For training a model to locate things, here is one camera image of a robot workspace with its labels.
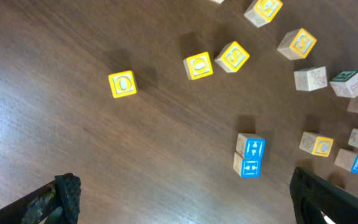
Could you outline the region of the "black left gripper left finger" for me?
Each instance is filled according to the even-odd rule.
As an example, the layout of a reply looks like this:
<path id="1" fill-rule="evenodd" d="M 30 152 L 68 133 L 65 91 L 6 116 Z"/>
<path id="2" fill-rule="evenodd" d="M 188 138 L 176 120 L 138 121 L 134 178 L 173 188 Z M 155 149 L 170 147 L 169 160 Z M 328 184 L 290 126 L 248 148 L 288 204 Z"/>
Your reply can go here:
<path id="1" fill-rule="evenodd" d="M 79 177 L 56 175 L 55 180 L 0 209 L 0 223 L 77 223 L 80 196 Z"/>

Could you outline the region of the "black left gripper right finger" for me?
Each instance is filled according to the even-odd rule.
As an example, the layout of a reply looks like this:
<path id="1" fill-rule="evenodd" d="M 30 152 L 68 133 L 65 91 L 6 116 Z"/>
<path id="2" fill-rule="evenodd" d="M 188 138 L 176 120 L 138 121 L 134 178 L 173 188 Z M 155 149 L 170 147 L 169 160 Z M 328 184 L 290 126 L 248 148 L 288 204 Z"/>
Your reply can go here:
<path id="1" fill-rule="evenodd" d="M 325 223 L 324 214 L 337 224 L 358 223 L 358 198 L 302 167 L 294 170 L 290 196 L 297 224 Z"/>

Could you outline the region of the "green R block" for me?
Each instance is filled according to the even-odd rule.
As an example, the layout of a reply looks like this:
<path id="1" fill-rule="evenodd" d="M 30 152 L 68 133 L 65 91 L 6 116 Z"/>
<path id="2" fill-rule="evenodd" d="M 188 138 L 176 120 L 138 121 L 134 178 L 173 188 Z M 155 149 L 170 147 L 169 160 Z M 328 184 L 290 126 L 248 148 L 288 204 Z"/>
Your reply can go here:
<path id="1" fill-rule="evenodd" d="M 358 70 L 342 71 L 329 84 L 337 96 L 355 98 L 358 96 Z"/>

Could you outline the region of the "yellow S block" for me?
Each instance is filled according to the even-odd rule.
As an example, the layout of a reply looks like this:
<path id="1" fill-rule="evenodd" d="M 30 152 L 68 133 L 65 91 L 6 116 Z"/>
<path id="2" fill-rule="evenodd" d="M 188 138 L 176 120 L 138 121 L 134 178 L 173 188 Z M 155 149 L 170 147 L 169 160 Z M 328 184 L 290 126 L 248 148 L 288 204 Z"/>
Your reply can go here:
<path id="1" fill-rule="evenodd" d="M 214 61 L 227 73 L 236 73 L 249 59 L 250 54 L 237 41 L 224 46 Z"/>
<path id="2" fill-rule="evenodd" d="M 277 50 L 289 60 L 307 58 L 308 54 L 316 44 L 317 39 L 306 29 L 300 28 L 288 32 Z"/>

